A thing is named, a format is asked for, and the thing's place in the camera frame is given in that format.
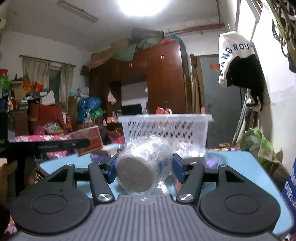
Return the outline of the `red box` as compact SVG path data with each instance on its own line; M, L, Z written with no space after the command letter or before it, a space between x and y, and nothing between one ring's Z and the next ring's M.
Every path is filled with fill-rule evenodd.
M71 140L83 141L82 146L79 145L75 148L75 152L78 156L90 154L91 152L98 151L103 148L103 142L98 126L83 128L70 133L69 136Z

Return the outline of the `grey cylindrical object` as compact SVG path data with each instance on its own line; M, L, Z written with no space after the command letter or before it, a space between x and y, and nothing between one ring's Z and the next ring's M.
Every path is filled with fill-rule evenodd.
M150 194L173 172L173 150L163 137L148 135L129 142L119 152L116 178L129 194Z

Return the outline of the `white plastic laundry basket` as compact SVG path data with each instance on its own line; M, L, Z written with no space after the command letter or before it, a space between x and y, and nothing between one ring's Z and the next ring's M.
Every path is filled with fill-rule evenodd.
M165 138L182 158L206 155L210 114L148 114L120 116L125 142L150 134Z

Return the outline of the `green plastic bag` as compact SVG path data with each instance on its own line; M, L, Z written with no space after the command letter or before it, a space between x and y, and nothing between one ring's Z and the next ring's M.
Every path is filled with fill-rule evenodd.
M250 152L257 160L272 161L275 155L272 144L257 127L248 130L243 135L239 147L241 151Z

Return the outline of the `orange white plastic bag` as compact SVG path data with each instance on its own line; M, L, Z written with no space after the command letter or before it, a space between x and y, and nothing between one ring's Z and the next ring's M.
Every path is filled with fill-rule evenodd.
M113 96L111 93L111 90L109 90L109 94L107 95L107 101L111 104L114 105L117 102L117 99Z

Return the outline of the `grey door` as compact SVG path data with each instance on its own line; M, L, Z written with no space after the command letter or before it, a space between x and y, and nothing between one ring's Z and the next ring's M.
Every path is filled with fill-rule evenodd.
M218 148L222 143L231 143L240 119L243 101L240 89L234 86L221 87L218 55L200 57L204 86L206 113L212 115L209 123L207 147Z

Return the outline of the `blue shopping bag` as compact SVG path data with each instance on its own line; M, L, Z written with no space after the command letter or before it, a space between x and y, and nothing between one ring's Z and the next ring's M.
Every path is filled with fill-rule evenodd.
M288 177L284 188L282 190L282 195L290 208L295 222L296 215L296 179L295 179L295 162L293 163L292 171Z

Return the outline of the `dark red wooden wardrobe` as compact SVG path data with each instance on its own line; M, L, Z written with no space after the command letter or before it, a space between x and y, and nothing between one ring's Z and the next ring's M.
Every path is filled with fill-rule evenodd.
M188 76L187 53L179 42L173 42L138 50L132 61L110 58L91 69L89 94L101 100L107 116L139 98L146 98L142 107L149 114L155 114L158 107L189 113ZM114 105L107 101L109 90L117 99Z

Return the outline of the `white and black hanging garment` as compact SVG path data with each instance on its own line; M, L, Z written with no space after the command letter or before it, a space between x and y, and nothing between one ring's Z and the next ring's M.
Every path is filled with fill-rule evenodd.
M247 106L262 111L264 75L252 44L235 31L219 36L220 76L222 87L236 86L247 89Z

